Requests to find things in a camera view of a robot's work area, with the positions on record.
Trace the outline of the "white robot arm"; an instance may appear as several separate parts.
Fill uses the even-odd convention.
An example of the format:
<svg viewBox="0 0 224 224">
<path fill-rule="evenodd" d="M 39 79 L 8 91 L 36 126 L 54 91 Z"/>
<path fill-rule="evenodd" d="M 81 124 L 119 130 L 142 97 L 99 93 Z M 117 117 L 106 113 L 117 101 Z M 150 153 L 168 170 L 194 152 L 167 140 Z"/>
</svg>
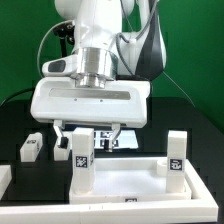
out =
<svg viewBox="0 0 224 224">
<path fill-rule="evenodd" d="M 53 125 L 59 147 L 67 124 L 109 126 L 108 149 L 123 127 L 145 126 L 151 81 L 166 65 L 158 1 L 55 0 L 74 47 L 43 64 L 31 114 Z"/>
</svg>

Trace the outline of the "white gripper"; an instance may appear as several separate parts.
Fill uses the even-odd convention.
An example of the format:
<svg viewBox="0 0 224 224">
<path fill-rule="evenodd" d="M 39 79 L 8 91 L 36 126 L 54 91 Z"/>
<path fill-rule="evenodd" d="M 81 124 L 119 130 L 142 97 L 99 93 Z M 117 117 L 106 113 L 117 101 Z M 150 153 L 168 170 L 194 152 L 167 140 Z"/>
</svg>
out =
<svg viewBox="0 0 224 224">
<path fill-rule="evenodd" d="M 111 126 L 104 149 L 113 151 L 121 126 L 142 128 L 147 123 L 147 81 L 107 81 L 103 89 L 78 88 L 71 78 L 43 78 L 36 86 L 30 112 L 42 123 L 53 123 L 57 146 L 66 149 L 65 124 Z"/>
</svg>

